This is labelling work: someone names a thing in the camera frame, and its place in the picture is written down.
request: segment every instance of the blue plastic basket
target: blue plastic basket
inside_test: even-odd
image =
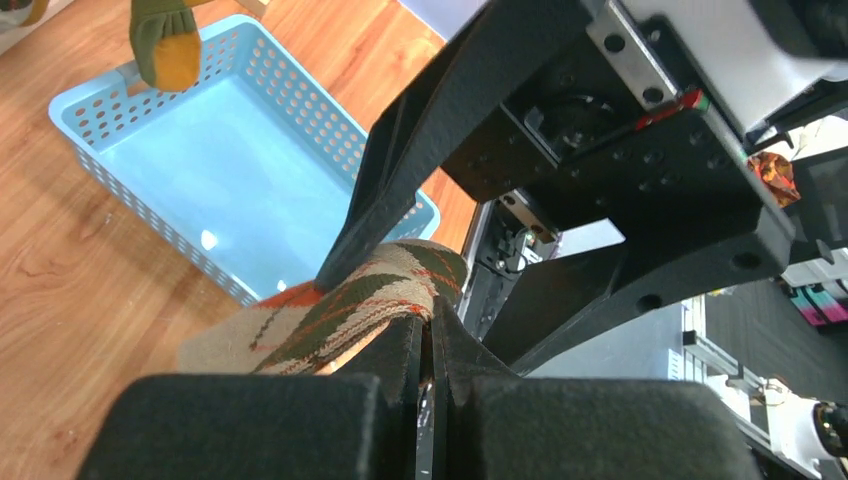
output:
[[[344,224],[366,134],[258,22],[201,31],[185,92],[149,89],[134,63],[68,90],[50,118],[79,161],[242,304],[315,276]],[[430,238],[423,193],[386,240]]]

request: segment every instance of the patterned sock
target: patterned sock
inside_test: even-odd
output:
[[[243,309],[186,341],[180,346],[179,369],[319,372],[346,352],[358,352],[393,318],[416,314],[429,321],[436,296],[451,303],[459,298],[466,270],[462,256],[432,242],[380,245],[363,266],[327,294],[307,282]]]
[[[191,87],[201,42],[191,8],[211,0],[132,0],[130,44],[141,79],[162,91]]]
[[[28,27],[30,25],[35,25],[41,20],[41,17],[44,16],[44,12],[47,11],[47,0],[34,0],[32,2],[32,10],[29,12],[29,16],[24,23],[21,24],[22,27]]]
[[[0,0],[0,33],[22,26],[33,8],[32,0]]]

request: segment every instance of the orange object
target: orange object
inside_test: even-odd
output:
[[[748,158],[748,169],[757,174],[781,208],[801,199],[795,187],[792,163],[782,155],[760,152]]]

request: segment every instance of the screw hole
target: screw hole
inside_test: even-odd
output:
[[[662,307],[662,299],[659,295],[649,294],[636,301],[636,311],[644,315],[652,310]]]
[[[615,33],[608,35],[607,38],[604,39],[604,48],[606,48],[610,53],[618,53],[624,50],[624,45],[624,38]]]
[[[734,255],[734,257],[730,259],[730,264],[737,270],[755,270],[762,265],[762,263],[763,261],[759,255],[750,252]]]

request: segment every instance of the knitted fabric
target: knitted fabric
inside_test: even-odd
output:
[[[180,347],[190,373],[318,373],[358,351],[401,315],[433,316],[433,301],[455,303],[465,282],[463,258],[438,244],[402,240],[378,246],[369,260],[327,294],[312,282],[290,288]]]

